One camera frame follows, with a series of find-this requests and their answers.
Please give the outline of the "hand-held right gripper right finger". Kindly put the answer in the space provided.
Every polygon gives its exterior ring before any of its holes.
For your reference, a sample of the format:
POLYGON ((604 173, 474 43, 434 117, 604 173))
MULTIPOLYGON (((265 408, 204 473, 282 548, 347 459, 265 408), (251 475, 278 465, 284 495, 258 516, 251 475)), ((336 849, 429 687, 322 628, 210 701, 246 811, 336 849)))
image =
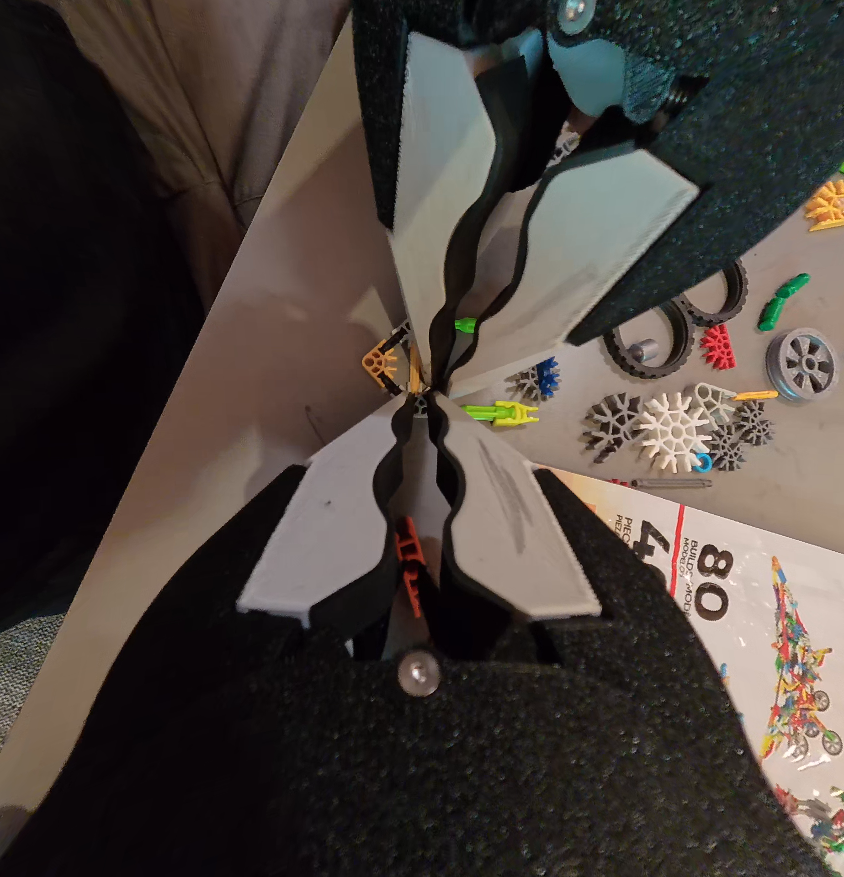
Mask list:
POLYGON ((599 616, 537 467, 441 394, 429 395, 429 428, 449 506, 442 547, 453 578, 529 620, 599 616))

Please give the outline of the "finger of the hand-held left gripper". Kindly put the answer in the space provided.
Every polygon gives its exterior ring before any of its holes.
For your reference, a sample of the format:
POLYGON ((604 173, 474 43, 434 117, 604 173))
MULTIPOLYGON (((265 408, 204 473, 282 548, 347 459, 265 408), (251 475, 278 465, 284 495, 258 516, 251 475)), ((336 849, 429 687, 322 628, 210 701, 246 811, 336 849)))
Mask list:
POLYGON ((451 397, 485 389, 555 355, 567 335, 700 194, 636 149, 554 173, 531 199, 514 275, 477 323, 451 397))
POLYGON ((459 49, 416 32, 407 44, 389 244, 429 387, 435 381, 430 329, 447 304, 447 249, 484 190, 496 146, 475 77, 503 59, 498 46, 459 49))

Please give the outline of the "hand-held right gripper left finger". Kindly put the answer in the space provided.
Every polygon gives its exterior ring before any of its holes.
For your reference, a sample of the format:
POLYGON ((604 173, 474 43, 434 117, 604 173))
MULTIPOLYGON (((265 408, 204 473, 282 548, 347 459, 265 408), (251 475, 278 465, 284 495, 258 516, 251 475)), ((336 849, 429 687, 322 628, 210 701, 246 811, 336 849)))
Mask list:
POLYGON ((412 400, 393 397, 306 463, 237 601, 304 627, 368 627, 396 589, 387 505, 403 480, 412 400))

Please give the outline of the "yellow grey connector rod assembly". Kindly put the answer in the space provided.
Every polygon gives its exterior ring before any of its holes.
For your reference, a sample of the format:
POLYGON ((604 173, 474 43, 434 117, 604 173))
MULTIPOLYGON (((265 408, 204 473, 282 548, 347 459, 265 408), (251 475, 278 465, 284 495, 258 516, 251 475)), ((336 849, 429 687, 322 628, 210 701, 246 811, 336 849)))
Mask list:
POLYGON ((409 320, 393 329, 387 338, 375 345, 361 359, 361 365, 374 382, 390 396, 409 395, 414 398, 414 417, 428 416, 427 392, 430 386, 423 374, 421 355, 409 320), (397 377, 398 354, 403 354, 408 365, 408 377, 400 383, 397 377))

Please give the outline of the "orange connector piece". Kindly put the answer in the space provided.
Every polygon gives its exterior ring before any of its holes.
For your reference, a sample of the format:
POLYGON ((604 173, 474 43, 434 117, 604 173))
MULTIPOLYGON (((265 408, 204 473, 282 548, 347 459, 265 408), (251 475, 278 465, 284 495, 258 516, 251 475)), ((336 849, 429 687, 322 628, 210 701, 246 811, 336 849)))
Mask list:
POLYGON ((419 602, 417 581, 420 572, 426 568, 426 562, 411 517, 402 517, 395 521, 394 541, 403 586, 414 618, 420 619, 423 617, 423 610, 419 602))

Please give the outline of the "yellow connector with clear connector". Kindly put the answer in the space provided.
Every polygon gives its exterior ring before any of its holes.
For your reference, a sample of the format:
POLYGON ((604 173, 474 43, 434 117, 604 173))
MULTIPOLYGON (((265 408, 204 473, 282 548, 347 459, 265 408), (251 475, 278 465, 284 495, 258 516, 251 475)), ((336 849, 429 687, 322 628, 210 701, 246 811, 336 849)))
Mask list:
POLYGON ((828 181, 804 206, 809 232, 844 227, 844 180, 828 181))

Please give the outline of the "black rubber tire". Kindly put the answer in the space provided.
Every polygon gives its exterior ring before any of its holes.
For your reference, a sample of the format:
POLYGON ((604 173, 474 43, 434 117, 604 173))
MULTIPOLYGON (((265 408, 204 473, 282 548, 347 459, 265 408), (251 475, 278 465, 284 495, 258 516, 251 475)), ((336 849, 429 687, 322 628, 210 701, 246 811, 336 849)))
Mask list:
POLYGON ((604 333, 604 345, 614 363, 626 374, 641 380, 655 380, 672 375, 683 367, 692 352, 695 325, 689 313, 689 305, 683 295, 658 306, 671 327, 672 347, 669 356, 658 366, 636 360, 625 345, 619 329, 604 333))
POLYGON ((726 295, 722 308, 717 312, 706 312, 681 294, 672 301, 687 315, 690 322, 697 327, 712 328, 729 322, 744 308, 748 295, 747 275, 740 259, 722 269, 726 295))

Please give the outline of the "interlocked blue grey snowflake connectors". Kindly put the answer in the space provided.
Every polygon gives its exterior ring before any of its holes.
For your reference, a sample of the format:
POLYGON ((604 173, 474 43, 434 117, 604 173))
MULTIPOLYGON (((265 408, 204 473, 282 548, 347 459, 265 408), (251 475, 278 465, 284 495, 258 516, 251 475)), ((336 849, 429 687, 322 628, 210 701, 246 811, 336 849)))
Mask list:
POLYGON ((559 363, 555 357, 538 362, 505 379, 512 397, 528 404, 551 399, 559 389, 559 363))

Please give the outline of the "red fan connector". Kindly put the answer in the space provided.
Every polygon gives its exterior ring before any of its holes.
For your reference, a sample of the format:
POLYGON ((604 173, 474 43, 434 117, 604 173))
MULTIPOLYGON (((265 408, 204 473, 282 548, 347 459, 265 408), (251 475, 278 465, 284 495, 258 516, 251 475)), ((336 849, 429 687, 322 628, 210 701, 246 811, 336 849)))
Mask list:
POLYGON ((717 371, 732 370, 736 357, 726 323, 709 327, 701 336, 700 347, 704 361, 717 371))

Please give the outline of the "white snowflake connector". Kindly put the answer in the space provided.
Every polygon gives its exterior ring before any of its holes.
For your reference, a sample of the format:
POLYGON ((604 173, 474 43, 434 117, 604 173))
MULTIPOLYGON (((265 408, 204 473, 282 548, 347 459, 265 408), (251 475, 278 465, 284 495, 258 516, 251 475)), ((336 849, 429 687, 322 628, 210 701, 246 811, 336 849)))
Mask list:
POLYGON ((672 474, 689 474, 708 453, 710 421, 693 398, 681 392, 663 393, 644 401, 642 430, 637 444, 651 466, 672 474))

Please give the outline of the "light grey connector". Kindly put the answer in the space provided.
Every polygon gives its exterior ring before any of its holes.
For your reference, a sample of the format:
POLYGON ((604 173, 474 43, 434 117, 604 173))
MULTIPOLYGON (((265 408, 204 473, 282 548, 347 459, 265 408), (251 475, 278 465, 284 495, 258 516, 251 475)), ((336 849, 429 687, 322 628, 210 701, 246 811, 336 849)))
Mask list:
POLYGON ((710 383, 700 382, 690 388, 696 404, 704 410, 705 416, 715 426, 729 423, 736 410, 733 400, 737 394, 710 383))

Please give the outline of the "small dark grey snowflake connector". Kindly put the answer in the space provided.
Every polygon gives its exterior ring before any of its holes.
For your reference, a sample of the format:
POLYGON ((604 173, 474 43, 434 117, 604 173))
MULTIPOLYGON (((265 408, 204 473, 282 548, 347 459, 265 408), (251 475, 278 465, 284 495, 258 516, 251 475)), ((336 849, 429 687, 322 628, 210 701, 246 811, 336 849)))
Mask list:
POLYGON ((708 441, 708 455, 712 467, 721 472, 735 472, 745 463, 744 441, 732 423, 725 423, 715 429, 708 441))
POLYGON ((763 400, 745 400, 733 414, 734 433, 739 442, 751 446, 769 444, 775 437, 775 427, 765 417, 763 400))

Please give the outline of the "grey wheel hub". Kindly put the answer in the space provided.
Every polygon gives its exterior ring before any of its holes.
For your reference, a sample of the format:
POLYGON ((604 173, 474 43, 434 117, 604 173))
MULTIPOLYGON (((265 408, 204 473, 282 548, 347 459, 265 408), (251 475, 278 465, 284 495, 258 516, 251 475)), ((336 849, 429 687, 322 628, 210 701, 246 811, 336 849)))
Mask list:
POLYGON ((780 398, 813 402, 833 393, 839 362, 830 340, 817 328, 802 327, 777 335, 767 346, 767 376, 780 398))

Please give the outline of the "instruction booklet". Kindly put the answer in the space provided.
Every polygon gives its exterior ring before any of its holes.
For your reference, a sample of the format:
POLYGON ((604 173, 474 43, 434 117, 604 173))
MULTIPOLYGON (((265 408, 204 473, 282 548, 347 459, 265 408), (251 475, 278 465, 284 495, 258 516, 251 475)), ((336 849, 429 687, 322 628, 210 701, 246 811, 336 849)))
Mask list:
POLYGON ((844 554, 552 472, 658 570, 775 796, 830 873, 844 875, 844 554))

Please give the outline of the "person's black garment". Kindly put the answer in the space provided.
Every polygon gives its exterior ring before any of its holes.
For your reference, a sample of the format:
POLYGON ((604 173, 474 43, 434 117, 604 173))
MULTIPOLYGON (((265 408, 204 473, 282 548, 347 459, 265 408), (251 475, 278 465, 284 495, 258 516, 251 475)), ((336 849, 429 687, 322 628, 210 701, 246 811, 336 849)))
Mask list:
POLYGON ((0 629, 76 590, 201 326, 117 95, 0 2, 0 629))

